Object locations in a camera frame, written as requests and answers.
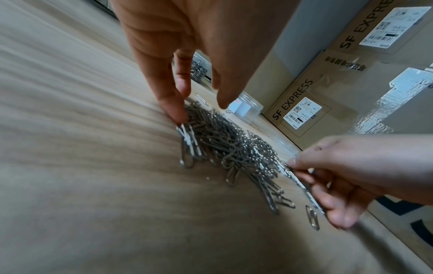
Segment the cardboard box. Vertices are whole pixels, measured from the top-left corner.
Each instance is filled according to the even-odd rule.
[[[432,62],[433,1],[373,0],[265,117],[301,149],[329,135],[433,134]],[[369,211],[433,268],[433,207],[387,196]]]

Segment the person's right hand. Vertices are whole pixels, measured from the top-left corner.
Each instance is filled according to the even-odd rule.
[[[433,205],[433,135],[327,137],[288,165],[338,228],[353,226],[385,194]]]
[[[243,91],[299,0],[111,0],[141,71],[161,108],[188,120],[191,62],[199,49],[212,63],[218,104]],[[175,60],[175,74],[171,61]]]

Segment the plastic container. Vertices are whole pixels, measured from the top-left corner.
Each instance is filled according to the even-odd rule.
[[[191,64],[191,79],[197,83],[201,83],[203,77],[211,68],[211,63],[195,52],[193,63]]]
[[[247,93],[241,95],[229,105],[228,109],[246,124],[251,124],[260,114],[263,106]]]

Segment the wooden table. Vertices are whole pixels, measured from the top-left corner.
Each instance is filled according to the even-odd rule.
[[[297,208],[274,216],[246,178],[182,168],[118,23],[86,2],[5,0],[0,22],[0,273],[432,272],[369,214],[316,232],[286,178]]]

